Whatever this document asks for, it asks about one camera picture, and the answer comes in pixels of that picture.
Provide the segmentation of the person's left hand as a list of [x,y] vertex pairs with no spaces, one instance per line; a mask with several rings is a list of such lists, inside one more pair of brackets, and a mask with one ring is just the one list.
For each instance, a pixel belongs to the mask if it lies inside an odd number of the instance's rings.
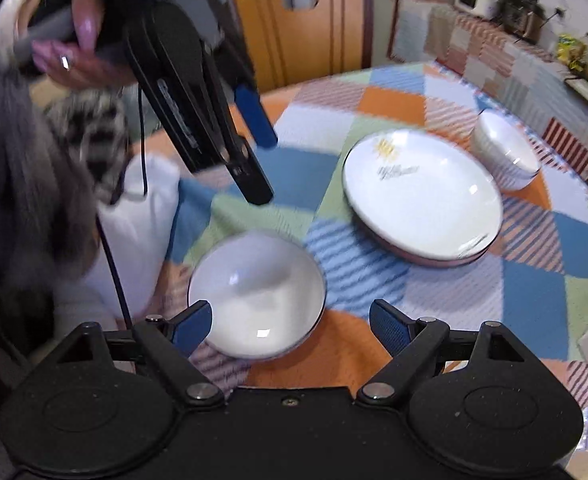
[[[15,44],[43,11],[48,0],[0,0],[0,48],[12,54]],[[103,28],[103,0],[70,0],[73,35],[68,41],[35,39],[31,64],[55,84],[72,89],[115,89],[131,86],[135,76],[125,62],[111,62],[96,53]]]

